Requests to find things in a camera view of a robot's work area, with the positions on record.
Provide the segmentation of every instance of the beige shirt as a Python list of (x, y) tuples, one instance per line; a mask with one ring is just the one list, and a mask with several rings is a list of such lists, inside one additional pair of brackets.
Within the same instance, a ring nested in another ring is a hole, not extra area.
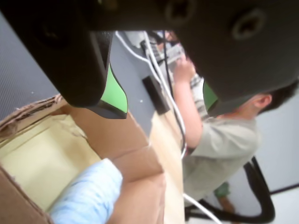
[(183, 173), (184, 192), (200, 200), (253, 157), (260, 135), (255, 120), (210, 118), (203, 100), (196, 105), (203, 133), (199, 145), (183, 159)]

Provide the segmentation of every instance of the wooden table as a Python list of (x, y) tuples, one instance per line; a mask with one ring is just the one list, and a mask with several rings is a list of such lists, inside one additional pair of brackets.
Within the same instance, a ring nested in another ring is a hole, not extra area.
[(166, 193), (164, 224), (184, 224), (181, 133), (171, 111), (152, 118), (149, 140), (165, 170)]

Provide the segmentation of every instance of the black connector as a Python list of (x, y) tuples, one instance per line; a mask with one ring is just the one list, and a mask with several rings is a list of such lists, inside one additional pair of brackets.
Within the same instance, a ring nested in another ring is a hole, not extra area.
[(164, 95), (162, 94), (158, 81), (153, 76), (147, 76), (142, 80), (150, 99), (159, 115), (164, 114), (170, 110)]

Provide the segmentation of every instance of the boy's ear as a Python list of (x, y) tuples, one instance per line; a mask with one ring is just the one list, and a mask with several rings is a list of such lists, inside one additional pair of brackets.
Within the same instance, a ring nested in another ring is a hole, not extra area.
[(270, 94), (259, 94), (254, 100), (254, 106), (263, 109), (272, 102), (272, 95)]

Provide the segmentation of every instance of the boy's arm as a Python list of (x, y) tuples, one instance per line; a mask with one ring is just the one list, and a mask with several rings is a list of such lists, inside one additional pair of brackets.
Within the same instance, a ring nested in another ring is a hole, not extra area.
[(202, 123), (193, 100), (190, 80), (195, 74), (195, 68), (189, 60), (182, 58), (174, 70), (174, 98), (183, 117), (186, 127), (186, 143), (195, 148), (201, 139)]

